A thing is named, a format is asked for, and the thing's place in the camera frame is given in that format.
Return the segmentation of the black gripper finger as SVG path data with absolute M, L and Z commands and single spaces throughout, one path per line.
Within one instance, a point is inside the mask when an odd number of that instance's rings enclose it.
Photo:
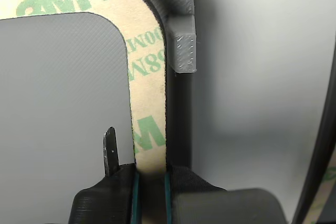
M 139 223 L 140 176 L 135 164 L 119 164 L 116 132 L 110 127 L 103 137 L 105 177 L 78 192 L 73 200 L 69 223 Z
M 260 188 L 225 190 L 184 166 L 165 174 L 168 223 L 286 223 L 278 199 Z

